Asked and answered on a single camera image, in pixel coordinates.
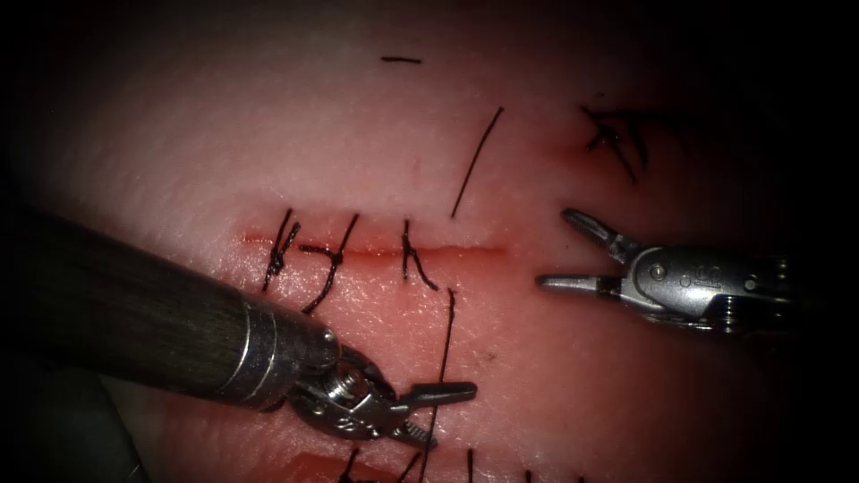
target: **pivot screw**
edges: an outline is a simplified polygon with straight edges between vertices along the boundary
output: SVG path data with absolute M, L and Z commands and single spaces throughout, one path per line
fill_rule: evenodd
M 663 280 L 668 271 L 660 264 L 651 267 L 651 278 L 656 281 Z

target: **black suture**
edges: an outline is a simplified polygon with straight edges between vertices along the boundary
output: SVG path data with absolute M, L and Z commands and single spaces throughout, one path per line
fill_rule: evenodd
M 468 453 L 465 458 L 465 465 L 468 468 L 468 483 L 474 483 L 474 450 L 468 448 Z
M 456 196 L 456 203 L 454 204 L 454 210 L 450 212 L 450 217 L 453 218 L 456 216 L 456 210 L 459 208 L 459 202 L 463 199 L 463 193 L 465 192 L 465 185 L 468 184 L 469 178 L 472 177 L 472 171 L 474 170 L 474 164 L 477 163 L 477 156 L 480 155 L 481 149 L 483 149 L 483 143 L 486 142 L 486 138 L 489 136 L 489 133 L 492 132 L 492 128 L 495 127 L 495 122 L 498 121 L 498 117 L 501 113 L 504 112 L 504 107 L 499 106 L 495 115 L 492 116 L 492 121 L 489 122 L 489 125 L 486 126 L 486 131 L 483 132 L 483 137 L 481 137 L 481 142 L 477 145 L 477 149 L 474 151 L 474 157 L 472 158 L 472 163 L 468 166 L 468 173 L 465 174 L 465 179 L 463 180 L 463 186 L 459 189 L 459 195 Z
M 409 64 L 420 64 L 421 59 L 412 59 L 411 57 L 397 57 L 395 55 L 385 55 L 382 57 L 382 62 L 407 62 Z
M 597 133 L 594 135 L 593 139 L 588 141 L 588 144 L 585 145 L 585 149 L 590 151 L 597 147 L 598 144 L 603 143 L 608 145 L 612 151 L 614 151 L 617 160 L 620 161 L 620 164 L 623 165 L 626 173 L 629 174 L 630 179 L 635 184 L 638 180 L 635 178 L 635 172 L 633 168 L 629 165 L 629 162 L 626 161 L 626 157 L 624 156 L 623 151 L 620 149 L 620 136 L 617 135 L 617 131 L 611 126 L 607 126 L 600 122 L 599 117 L 591 112 L 585 106 L 581 106 L 582 110 L 585 114 L 593 121 L 594 125 L 597 127 Z
M 405 220 L 405 228 L 403 230 L 403 280 L 409 279 L 409 257 L 412 257 L 414 260 L 414 265 L 418 268 L 418 275 L 421 276 L 421 280 L 432 290 L 438 292 L 438 285 L 434 284 L 427 274 L 423 271 L 423 265 L 421 265 L 421 259 L 418 258 L 418 251 L 414 249 L 412 246 L 412 242 L 409 240 L 409 220 Z
M 597 134 L 591 141 L 585 145 L 585 149 L 591 150 L 597 147 L 598 144 L 607 144 L 614 152 L 617 160 L 624 166 L 624 169 L 633 180 L 633 184 L 637 181 L 632 167 L 627 162 L 620 148 L 620 137 L 617 132 L 611 127 L 604 124 L 603 121 L 616 119 L 623 123 L 626 133 L 630 141 L 633 143 L 636 156 L 642 166 L 642 171 L 647 171 L 648 164 L 651 160 L 650 152 L 647 149 L 647 143 L 642 135 L 642 125 L 644 123 L 655 123 L 667 130 L 672 137 L 679 143 L 684 156 L 690 156 L 689 145 L 681 132 L 681 125 L 690 125 L 695 132 L 701 133 L 701 126 L 694 119 L 682 111 L 668 112 L 648 112 L 636 111 L 633 109 L 617 109 L 614 111 L 593 112 L 587 107 L 582 106 L 582 110 L 593 121 L 597 127 Z
M 642 171 L 647 171 L 647 164 L 650 162 L 651 155 L 647 152 L 647 145 L 644 143 L 642 130 L 638 122 L 634 118 L 627 118 L 624 122 L 626 126 L 626 134 L 635 146 L 635 152 L 638 153 L 638 158 L 642 162 Z
M 447 297 L 449 304 L 447 306 L 447 335 L 445 336 L 445 353 L 441 357 L 441 370 L 438 372 L 438 382 L 445 382 L 445 370 L 447 369 L 447 354 L 450 352 L 450 335 L 454 328 L 454 306 L 456 298 L 454 291 L 447 287 Z M 432 443 L 432 433 L 436 428 L 436 417 L 438 416 L 438 406 L 432 407 L 432 417 L 429 419 L 429 437 L 427 437 L 427 447 L 423 450 L 423 461 L 421 462 L 421 474 L 418 476 L 418 483 L 423 483 L 423 475 L 427 470 L 427 460 L 430 458 L 430 443 Z
M 284 216 L 284 221 L 280 223 L 280 228 L 277 229 L 277 238 L 275 238 L 275 244 L 271 247 L 271 252 L 268 254 L 268 266 L 266 267 L 266 279 L 262 283 L 262 291 L 265 292 L 268 289 L 268 284 L 271 282 L 272 276 L 280 275 L 280 271 L 284 268 L 284 254 L 286 250 L 292 246 L 293 241 L 295 240 L 295 235 L 298 234 L 298 231 L 301 230 L 302 225 L 298 222 L 293 224 L 293 229 L 289 231 L 289 234 L 286 236 L 286 241 L 284 241 L 283 246 L 280 245 L 280 239 L 284 236 L 284 228 L 286 228 L 286 224 L 289 222 L 289 217 L 293 214 L 293 209 L 289 208 L 286 210 L 286 216 Z
M 352 229 L 355 227 L 355 222 L 357 221 L 358 214 L 355 213 L 352 217 L 352 222 L 349 223 L 349 227 L 346 228 L 346 234 L 343 235 L 343 240 L 340 242 L 340 248 L 337 249 L 337 253 L 332 253 L 331 250 L 327 248 L 314 247 L 312 245 L 299 245 L 298 250 L 305 253 L 319 253 L 331 259 L 331 268 L 328 270 L 328 277 L 325 279 L 325 285 L 322 287 L 322 292 L 320 292 L 316 299 L 313 299 L 307 307 L 302 309 L 303 313 L 310 314 L 323 300 L 325 300 L 328 296 L 328 292 L 331 291 L 331 286 L 334 284 L 334 275 L 337 273 L 337 267 L 340 267 L 343 263 L 343 249 L 346 247 L 346 243 L 349 241 L 349 235 L 352 234 Z
M 352 450 L 352 454 L 349 455 L 349 461 L 346 463 L 346 468 L 343 470 L 343 473 L 340 474 L 340 478 L 337 479 L 337 483 L 354 483 L 352 478 L 349 476 L 349 473 L 352 472 L 352 465 L 355 463 L 356 457 L 358 457 L 358 448 Z
M 396 483 L 403 483 L 405 481 L 405 477 L 409 476 L 409 471 L 412 470 L 414 464 L 418 461 L 418 458 L 421 457 L 421 452 L 417 452 L 412 456 L 412 459 L 409 461 L 409 464 L 406 465 L 403 474 L 400 475 L 400 478 L 396 479 Z

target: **black thread strand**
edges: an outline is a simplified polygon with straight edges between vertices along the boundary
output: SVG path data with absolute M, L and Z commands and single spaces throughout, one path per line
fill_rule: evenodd
M 447 335 L 445 336 L 445 353 L 441 357 L 441 370 L 438 372 L 438 382 L 445 381 L 445 370 L 447 369 L 447 354 L 450 352 L 450 335 L 453 332 L 454 328 L 454 306 L 456 305 L 456 298 L 454 297 L 454 291 L 447 287 L 447 297 L 450 300 L 448 309 L 447 309 Z M 427 445 L 423 450 L 423 461 L 421 462 L 421 474 L 418 477 L 418 483 L 423 483 L 423 476 L 427 470 L 427 461 L 430 458 L 430 444 L 432 443 L 432 433 L 436 428 L 436 417 L 438 416 L 438 406 L 432 407 L 432 417 L 429 419 L 429 436 L 427 438 Z
M 459 209 L 459 202 L 463 199 L 463 193 L 465 193 L 465 186 L 468 184 L 468 180 L 472 177 L 472 171 L 474 170 L 474 165 L 477 163 L 477 156 L 480 155 L 481 149 L 483 149 L 483 143 L 486 142 L 486 138 L 489 136 L 489 133 L 492 132 L 492 128 L 495 127 L 495 122 L 498 120 L 498 117 L 501 113 L 504 112 L 504 107 L 499 106 L 495 115 L 492 117 L 492 121 L 489 122 L 489 125 L 486 126 L 486 131 L 483 132 L 483 136 L 481 137 L 481 142 L 477 145 L 477 149 L 474 151 L 474 157 L 472 157 L 472 163 L 468 166 L 468 173 L 465 174 L 465 179 L 463 180 L 463 186 L 459 189 L 459 195 L 456 196 L 456 203 L 454 204 L 454 210 L 450 212 L 450 217 L 453 218 L 456 216 L 456 210 Z
M 337 479 L 337 483 L 352 483 L 352 478 L 349 477 L 349 473 L 352 472 L 352 465 L 355 463 L 355 458 L 358 457 L 358 448 L 352 450 L 352 454 L 349 455 L 349 461 L 346 462 L 346 468 L 343 470 L 343 473 L 340 474 L 340 478 Z
M 468 483 L 474 483 L 474 450 L 468 448 L 468 453 L 465 457 L 465 465 L 468 468 Z
M 396 483 L 403 483 L 405 481 L 405 477 L 409 476 L 409 471 L 412 470 L 414 464 L 418 461 L 418 458 L 421 457 L 421 452 L 417 452 L 412 456 L 412 459 L 409 461 L 409 464 L 406 465 L 403 474 L 400 475 L 400 478 L 396 479 Z
M 409 64 L 421 64 L 423 61 L 421 59 L 414 59 L 411 57 L 399 57 L 396 55 L 385 55 L 381 58 L 382 62 L 405 62 Z

